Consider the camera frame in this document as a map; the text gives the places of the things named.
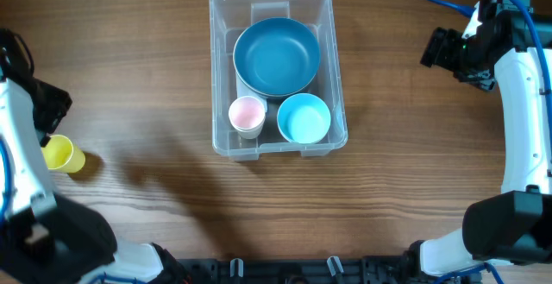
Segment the yellow cup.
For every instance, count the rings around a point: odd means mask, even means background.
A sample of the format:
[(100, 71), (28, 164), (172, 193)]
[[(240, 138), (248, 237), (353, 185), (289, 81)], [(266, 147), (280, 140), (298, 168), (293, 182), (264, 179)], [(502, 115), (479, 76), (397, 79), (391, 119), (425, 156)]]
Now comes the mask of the yellow cup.
[(63, 135), (50, 136), (45, 147), (41, 148), (47, 168), (72, 174), (80, 171), (85, 165), (84, 152)]

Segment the light blue small bowl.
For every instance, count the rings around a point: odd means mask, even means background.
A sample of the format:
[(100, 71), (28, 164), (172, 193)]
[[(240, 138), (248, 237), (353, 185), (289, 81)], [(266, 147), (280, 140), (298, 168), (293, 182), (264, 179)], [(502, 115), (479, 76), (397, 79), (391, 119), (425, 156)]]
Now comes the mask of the light blue small bowl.
[(316, 95), (299, 93), (287, 98), (279, 107), (277, 126), (288, 141), (299, 144), (320, 142), (329, 132), (329, 107)]

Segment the dark blue bowl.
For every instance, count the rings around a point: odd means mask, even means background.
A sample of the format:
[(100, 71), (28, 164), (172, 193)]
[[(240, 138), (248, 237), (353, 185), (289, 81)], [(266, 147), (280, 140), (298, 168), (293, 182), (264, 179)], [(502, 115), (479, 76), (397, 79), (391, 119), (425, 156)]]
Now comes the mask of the dark blue bowl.
[(307, 88), (317, 75), (321, 49), (303, 23), (274, 17), (259, 21), (237, 39), (233, 62), (237, 77), (267, 98), (285, 98)]

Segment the cream large bowl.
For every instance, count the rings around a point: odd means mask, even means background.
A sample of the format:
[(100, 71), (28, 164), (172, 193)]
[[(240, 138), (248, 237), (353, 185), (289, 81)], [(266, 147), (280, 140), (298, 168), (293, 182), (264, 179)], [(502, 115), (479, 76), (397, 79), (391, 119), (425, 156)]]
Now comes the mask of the cream large bowl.
[(239, 58), (235, 70), (249, 90), (267, 98), (283, 98), (305, 90), (319, 65), (319, 56), (254, 54)]

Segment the pink cup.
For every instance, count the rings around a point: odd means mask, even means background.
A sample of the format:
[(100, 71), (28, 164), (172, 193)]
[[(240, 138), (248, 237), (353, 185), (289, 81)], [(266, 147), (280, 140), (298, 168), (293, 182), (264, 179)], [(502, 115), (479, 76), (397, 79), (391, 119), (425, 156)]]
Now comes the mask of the pink cup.
[(240, 131), (258, 130), (263, 126), (265, 119), (264, 104), (256, 97), (237, 98), (229, 107), (229, 121)]

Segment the pale green cup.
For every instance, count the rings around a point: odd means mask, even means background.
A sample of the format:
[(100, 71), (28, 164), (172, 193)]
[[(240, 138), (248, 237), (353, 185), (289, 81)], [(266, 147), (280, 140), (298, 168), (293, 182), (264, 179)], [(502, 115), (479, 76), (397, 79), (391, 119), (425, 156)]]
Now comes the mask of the pale green cup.
[(260, 124), (252, 129), (243, 129), (243, 128), (235, 127), (238, 135), (245, 139), (257, 138), (260, 135), (262, 128), (263, 128), (263, 124)]

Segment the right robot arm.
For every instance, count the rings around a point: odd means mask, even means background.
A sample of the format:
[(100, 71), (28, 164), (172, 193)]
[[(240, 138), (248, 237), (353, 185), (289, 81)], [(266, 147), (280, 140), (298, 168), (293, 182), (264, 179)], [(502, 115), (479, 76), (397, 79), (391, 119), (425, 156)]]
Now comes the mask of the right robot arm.
[(500, 194), (470, 205), (460, 229), (405, 253), (404, 276), (435, 283), (551, 261), (551, 20), (530, 0), (479, 0), (457, 11), (466, 29), (437, 28), (421, 62), (499, 90), (505, 171)]

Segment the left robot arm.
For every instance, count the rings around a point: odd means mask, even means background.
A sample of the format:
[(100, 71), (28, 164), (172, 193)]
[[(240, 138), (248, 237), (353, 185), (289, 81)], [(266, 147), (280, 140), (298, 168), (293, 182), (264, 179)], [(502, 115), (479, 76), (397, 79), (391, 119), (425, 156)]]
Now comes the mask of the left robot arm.
[(42, 148), (72, 105), (35, 78), (22, 37), (1, 31), (1, 269), (21, 283), (190, 283), (155, 243), (116, 238), (98, 212), (60, 194)]

